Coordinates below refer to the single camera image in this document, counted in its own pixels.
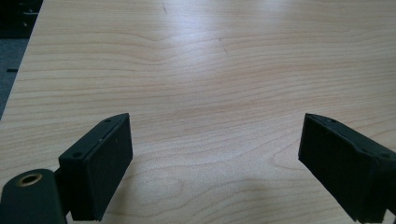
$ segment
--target wooden table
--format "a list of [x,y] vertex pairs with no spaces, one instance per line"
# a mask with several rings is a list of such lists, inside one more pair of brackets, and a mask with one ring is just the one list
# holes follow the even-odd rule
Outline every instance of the wooden table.
[[46,0],[0,122],[0,185],[55,170],[97,122],[128,112],[134,160],[102,223],[353,223],[297,160],[304,113],[396,150],[395,11]]

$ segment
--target light wood surface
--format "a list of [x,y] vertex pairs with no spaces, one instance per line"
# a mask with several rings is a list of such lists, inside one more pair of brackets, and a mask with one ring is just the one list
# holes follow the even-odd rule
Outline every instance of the light wood surface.
[[353,223],[297,160],[304,113],[396,150],[396,2],[45,0],[0,185],[124,112],[134,160],[102,223]]

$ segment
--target round hole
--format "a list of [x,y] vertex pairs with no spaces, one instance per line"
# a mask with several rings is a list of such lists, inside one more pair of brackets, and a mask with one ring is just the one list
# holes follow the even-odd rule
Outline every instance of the round hole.
[[80,157],[81,155],[82,155],[81,152],[75,152],[75,153],[73,154],[73,157],[74,157],[74,158],[77,158],[77,157]]
[[42,174],[31,174],[22,177],[18,181],[18,186],[20,187],[27,187],[37,183],[43,177]]
[[327,121],[327,122],[330,122],[330,123],[335,123],[335,122],[337,122],[335,119],[326,119],[326,121]]

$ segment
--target screw hole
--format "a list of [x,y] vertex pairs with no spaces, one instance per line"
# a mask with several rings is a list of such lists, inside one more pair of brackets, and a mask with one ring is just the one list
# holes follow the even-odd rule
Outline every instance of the screw hole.
[[335,119],[327,119],[326,121],[327,121],[327,122],[330,122],[330,123],[335,123],[335,122],[337,122]]
[[42,177],[43,177],[42,174],[26,175],[18,181],[18,186],[20,187],[31,186],[37,183]]
[[82,155],[81,152],[75,152],[75,153],[73,154],[73,157],[74,157],[74,158],[77,158],[77,157],[80,157],[81,155]]

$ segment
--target wood grain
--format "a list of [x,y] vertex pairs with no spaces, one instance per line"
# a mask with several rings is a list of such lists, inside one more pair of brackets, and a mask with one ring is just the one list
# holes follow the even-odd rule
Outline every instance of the wood grain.
[[46,0],[0,121],[0,185],[55,170],[98,121],[128,112],[134,160],[102,223],[353,223],[297,161],[303,118],[396,150],[395,10]]

